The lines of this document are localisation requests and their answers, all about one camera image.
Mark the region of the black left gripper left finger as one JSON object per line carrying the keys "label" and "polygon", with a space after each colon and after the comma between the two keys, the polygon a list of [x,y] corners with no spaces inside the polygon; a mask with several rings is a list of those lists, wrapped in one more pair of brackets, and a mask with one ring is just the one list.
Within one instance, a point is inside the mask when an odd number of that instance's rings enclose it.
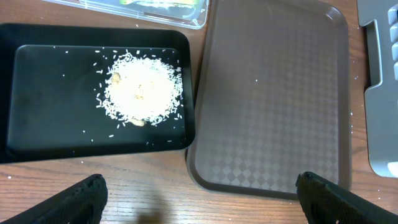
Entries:
{"label": "black left gripper left finger", "polygon": [[93,174],[3,224],[99,224],[108,201],[104,177]]}

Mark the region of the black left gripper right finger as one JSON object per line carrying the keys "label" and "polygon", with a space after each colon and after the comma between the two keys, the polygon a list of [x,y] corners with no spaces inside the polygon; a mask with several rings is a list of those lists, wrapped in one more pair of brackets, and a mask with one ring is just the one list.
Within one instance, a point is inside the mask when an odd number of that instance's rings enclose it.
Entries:
{"label": "black left gripper right finger", "polygon": [[295,183],[309,224],[397,224],[397,215],[345,190],[329,180],[304,172]]}

